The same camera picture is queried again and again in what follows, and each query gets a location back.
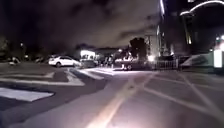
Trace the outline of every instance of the asphalt road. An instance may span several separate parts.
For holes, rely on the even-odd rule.
[[[69,71],[85,86],[35,85],[34,88],[20,84],[16,87],[32,87],[56,95],[33,102],[7,101],[16,105],[2,110],[2,124],[8,128],[224,127],[221,76],[106,68]],[[28,114],[17,116],[20,111]]]

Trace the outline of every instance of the car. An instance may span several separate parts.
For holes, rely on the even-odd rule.
[[[81,63],[77,60],[72,59],[68,56],[57,56],[52,57],[48,61],[49,65],[56,66],[56,67],[62,67],[62,66],[81,66]]]

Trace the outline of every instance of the crosswalk stripe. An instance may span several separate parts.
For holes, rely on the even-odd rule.
[[[86,70],[78,70],[79,72],[81,72],[82,74],[85,74],[93,79],[96,79],[96,80],[102,80],[104,79],[104,77],[101,77],[101,76],[98,76],[98,75],[95,75],[95,74],[92,74]]]
[[[12,82],[12,83],[23,83],[23,84],[43,84],[43,85],[55,85],[55,86],[84,86],[85,84],[80,81],[76,82],[50,82],[50,81],[39,81],[39,80],[20,80],[11,78],[0,78],[1,82]]]
[[[0,88],[0,96],[10,99],[22,100],[32,102],[38,99],[52,96],[53,93],[48,92],[34,92],[25,90],[15,90],[8,88]]]
[[[93,72],[98,72],[98,73],[114,76],[113,72],[108,72],[108,71],[99,70],[99,69],[88,69],[88,70],[93,71]]]

